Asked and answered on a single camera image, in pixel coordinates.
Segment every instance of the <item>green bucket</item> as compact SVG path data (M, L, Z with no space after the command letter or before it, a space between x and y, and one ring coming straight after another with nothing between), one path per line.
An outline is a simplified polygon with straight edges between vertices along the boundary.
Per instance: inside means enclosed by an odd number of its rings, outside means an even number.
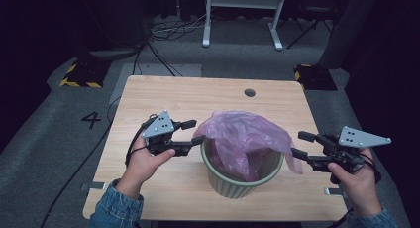
M201 144L201 156L207 167L209 182L213 189L220 195L232 199L237 199L250 194L257 186L260 186L273 179L280 171L283 164L284 154L275 150L270 150L263 157L262 166L258 170L259 180L246 182L224 171L216 170L210 163L210 146L214 145L210 139L205 139Z

